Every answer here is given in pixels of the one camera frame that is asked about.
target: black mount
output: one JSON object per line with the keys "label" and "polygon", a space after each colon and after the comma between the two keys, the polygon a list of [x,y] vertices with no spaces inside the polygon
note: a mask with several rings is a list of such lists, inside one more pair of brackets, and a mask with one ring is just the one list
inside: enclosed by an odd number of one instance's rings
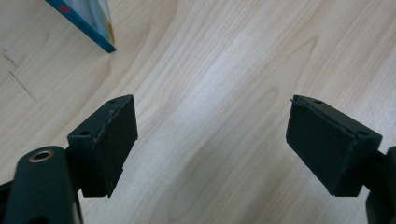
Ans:
{"label": "black mount", "polygon": [[369,223],[396,223],[396,147],[382,154],[379,133],[319,100],[291,102],[287,142],[329,193],[357,197],[364,185]]}
{"label": "black mount", "polygon": [[110,197],[137,126],[134,97],[108,101],[67,136],[69,147],[42,147],[23,156],[14,180],[0,186],[0,223],[83,223],[77,192]]}

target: blue book cover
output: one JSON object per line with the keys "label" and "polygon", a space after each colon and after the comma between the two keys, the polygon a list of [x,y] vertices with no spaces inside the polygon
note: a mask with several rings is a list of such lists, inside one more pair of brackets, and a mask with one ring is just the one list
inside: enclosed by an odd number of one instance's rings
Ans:
{"label": "blue book cover", "polygon": [[46,0],[108,53],[116,50],[107,0]]}

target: light wood grain surface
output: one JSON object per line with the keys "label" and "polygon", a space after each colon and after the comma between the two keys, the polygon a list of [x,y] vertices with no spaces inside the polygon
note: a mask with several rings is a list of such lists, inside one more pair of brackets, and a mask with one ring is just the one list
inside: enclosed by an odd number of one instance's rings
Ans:
{"label": "light wood grain surface", "polygon": [[0,182],[106,100],[139,140],[93,223],[366,223],[286,143],[290,98],[319,98],[396,145],[396,1],[108,0],[105,53],[44,0],[0,0]]}

